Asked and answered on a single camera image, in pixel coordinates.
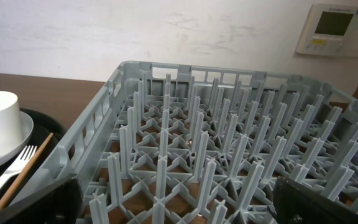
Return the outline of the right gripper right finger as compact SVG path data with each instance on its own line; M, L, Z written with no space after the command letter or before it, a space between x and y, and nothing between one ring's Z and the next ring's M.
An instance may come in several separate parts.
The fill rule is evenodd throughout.
M284 176L277 178L273 206L278 224L358 224L358 214Z

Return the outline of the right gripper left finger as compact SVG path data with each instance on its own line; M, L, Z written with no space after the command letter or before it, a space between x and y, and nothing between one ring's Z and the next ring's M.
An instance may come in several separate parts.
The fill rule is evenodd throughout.
M82 203L80 181L69 174L0 210L0 224L75 223Z

